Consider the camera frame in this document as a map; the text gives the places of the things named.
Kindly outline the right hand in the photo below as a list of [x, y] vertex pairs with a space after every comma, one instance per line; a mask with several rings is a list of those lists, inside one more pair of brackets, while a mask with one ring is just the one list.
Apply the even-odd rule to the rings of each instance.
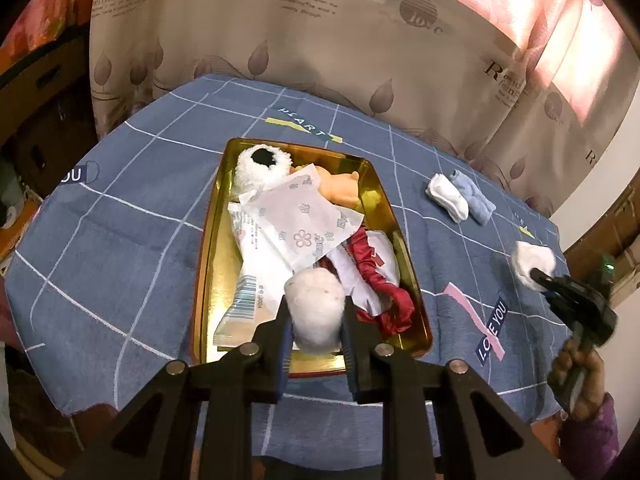
[[599, 353], [568, 338], [552, 361], [547, 382], [555, 400], [575, 422], [598, 414], [604, 402], [604, 364]]

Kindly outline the purple sleeve forearm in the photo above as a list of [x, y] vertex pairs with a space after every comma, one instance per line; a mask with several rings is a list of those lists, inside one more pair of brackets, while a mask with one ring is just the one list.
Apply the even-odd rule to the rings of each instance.
[[562, 465], [574, 479], [599, 480], [620, 452], [614, 399], [605, 393], [603, 403], [590, 419], [568, 418], [559, 432]]

